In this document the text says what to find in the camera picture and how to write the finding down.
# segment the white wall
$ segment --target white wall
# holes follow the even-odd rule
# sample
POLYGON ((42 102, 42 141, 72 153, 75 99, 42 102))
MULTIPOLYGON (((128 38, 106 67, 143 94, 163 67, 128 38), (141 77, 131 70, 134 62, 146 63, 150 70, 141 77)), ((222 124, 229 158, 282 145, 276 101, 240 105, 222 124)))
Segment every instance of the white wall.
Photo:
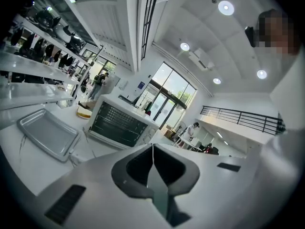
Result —
POLYGON ((200 114, 203 105, 207 105, 208 96, 204 90, 197 90, 196 94, 193 96, 188 108, 185 110, 182 119, 180 121, 184 122, 186 126, 196 122, 196 118, 200 114))
MULTIPOLYGON (((164 58, 155 50, 150 49, 148 52, 146 52, 146 56, 141 62, 141 70, 135 74, 126 74, 126 77, 124 77, 126 80, 128 80, 128 84, 122 95, 128 98, 130 101, 136 99, 144 91, 147 84, 153 78, 154 74, 157 72, 163 62, 164 58), (142 89, 138 88, 140 82, 145 83, 142 89)), ((115 74, 117 75, 125 73, 127 72, 122 68, 115 70, 115 74)))
POLYGON ((200 140, 203 146, 207 146, 214 138, 214 136, 202 126, 200 127, 199 131, 194 134, 194 136, 200 140))
POLYGON ((251 139, 260 144, 266 144, 271 138, 274 137, 271 134, 252 129, 252 128, 244 126, 244 125, 237 125, 235 123, 232 123, 232 122, 229 122, 226 120, 216 119, 215 117, 212 117, 212 116, 199 114, 197 116, 197 119, 199 121, 203 121, 203 122, 212 124, 214 126, 220 127, 224 130, 241 135, 243 137, 251 139))
POLYGON ((271 101, 270 95, 264 93, 214 94, 214 97, 207 99, 205 105, 278 117, 277 107, 271 101))
POLYGON ((270 97, 279 110, 287 129, 305 127, 305 56, 303 49, 270 97))
POLYGON ((124 66, 117 64, 113 70, 113 73, 120 78, 129 79, 131 76, 134 75, 133 72, 125 68, 124 66))
POLYGON ((157 28, 164 10, 164 7, 166 5, 167 1, 161 1, 159 3, 156 3, 155 7, 154 7, 154 11, 152 14, 152 22, 151 22, 151 26, 149 29, 149 35, 148 35, 148 39, 147 39, 147 48, 146 51, 149 51, 150 48, 152 47, 152 42, 154 40, 154 36, 157 32, 157 28))
POLYGON ((222 140, 219 140, 218 138, 214 138, 212 141, 212 147, 216 147, 218 149, 218 153, 220 156, 229 156, 232 157, 246 157, 246 154, 243 154, 242 152, 239 152, 235 148, 232 148, 229 145, 226 145, 222 140))

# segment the metal tray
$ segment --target metal tray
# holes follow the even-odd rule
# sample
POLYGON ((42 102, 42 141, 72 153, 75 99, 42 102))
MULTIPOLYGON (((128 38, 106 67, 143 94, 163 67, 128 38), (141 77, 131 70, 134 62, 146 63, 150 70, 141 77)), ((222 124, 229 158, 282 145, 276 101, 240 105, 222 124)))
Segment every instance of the metal tray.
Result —
POLYGON ((80 138, 70 127, 46 109, 37 110, 17 121, 18 128, 39 148, 65 162, 80 138))

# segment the air conditioner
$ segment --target air conditioner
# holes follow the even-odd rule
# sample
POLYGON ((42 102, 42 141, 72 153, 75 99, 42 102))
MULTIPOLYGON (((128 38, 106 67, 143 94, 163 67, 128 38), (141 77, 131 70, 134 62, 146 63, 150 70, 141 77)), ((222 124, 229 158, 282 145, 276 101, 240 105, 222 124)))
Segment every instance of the air conditioner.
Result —
POLYGON ((214 67, 210 57, 201 48, 198 48, 194 52, 189 51, 189 59, 192 60, 202 71, 207 71, 214 67))

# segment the window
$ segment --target window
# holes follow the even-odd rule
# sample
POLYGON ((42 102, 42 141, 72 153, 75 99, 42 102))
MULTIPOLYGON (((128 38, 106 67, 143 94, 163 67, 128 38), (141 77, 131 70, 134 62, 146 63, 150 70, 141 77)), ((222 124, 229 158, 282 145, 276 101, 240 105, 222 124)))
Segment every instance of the window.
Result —
POLYGON ((136 107, 138 107, 141 110, 144 110, 147 105, 153 101, 155 96, 158 94, 158 89, 154 87, 151 84, 148 84, 148 86, 145 88, 143 93, 141 94, 139 100, 135 104, 136 107))
POLYGON ((83 56, 85 58, 89 58, 91 56, 91 54, 93 54, 93 52, 89 51, 89 50, 86 50, 84 53, 83 53, 83 56))
POLYGON ((184 92, 179 91, 178 92, 178 98, 183 102, 184 104, 188 105, 189 101, 192 99, 192 96, 195 93, 195 88, 193 88, 191 85, 188 84, 187 88, 184 92))
POLYGON ((157 73, 153 76, 152 80, 160 85, 163 85, 167 77, 172 73, 172 71, 173 70, 169 66, 163 63, 158 69, 157 73))
POLYGON ((183 79, 178 73, 173 71, 166 80, 163 87, 166 90, 171 91, 172 94, 174 94, 176 97, 179 98, 180 97, 179 94, 181 95, 184 92, 187 85, 188 82, 185 79, 183 79))
POLYGON ((105 66, 104 66, 104 69, 110 71, 110 72, 113 72, 114 68, 115 68, 115 64, 111 63, 110 61, 108 61, 105 66))
POLYGON ((153 99, 151 118, 164 132, 167 130, 166 126, 175 127, 195 92, 196 89, 181 75, 166 63, 162 63, 140 96, 136 107, 143 110, 153 99))
POLYGON ((101 61, 96 61, 94 63, 94 65, 91 66, 91 68, 90 68, 90 79, 92 80, 92 82, 94 80, 94 77, 100 73, 103 66, 104 66, 104 63, 102 63, 101 61))
POLYGON ((95 56, 96 56, 95 53, 91 54, 90 59, 88 60, 88 63, 91 63, 94 60, 95 56))

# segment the person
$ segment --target person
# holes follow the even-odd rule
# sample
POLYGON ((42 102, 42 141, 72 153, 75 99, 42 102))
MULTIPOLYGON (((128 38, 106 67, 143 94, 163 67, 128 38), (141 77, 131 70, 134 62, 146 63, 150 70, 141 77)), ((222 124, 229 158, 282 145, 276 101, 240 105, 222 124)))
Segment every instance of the person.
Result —
POLYGON ((212 149, 212 144, 209 143, 208 146, 203 150, 204 153, 208 153, 212 149))
MULTIPOLYGON (((194 135, 194 130, 198 127, 199 127, 198 122, 195 122, 194 124, 189 125, 181 137, 185 140, 190 140, 190 138, 193 137, 193 135, 194 135)), ((178 145, 179 145, 179 147, 182 147, 184 145, 184 141, 180 141, 180 143, 178 145)))
POLYGON ((92 91, 90 92, 88 98, 94 99, 95 95, 99 92, 99 90, 101 89, 102 85, 106 84, 105 79, 106 77, 108 77, 108 72, 106 72, 105 74, 101 74, 101 75, 96 75, 94 77, 94 87, 92 89, 92 91))

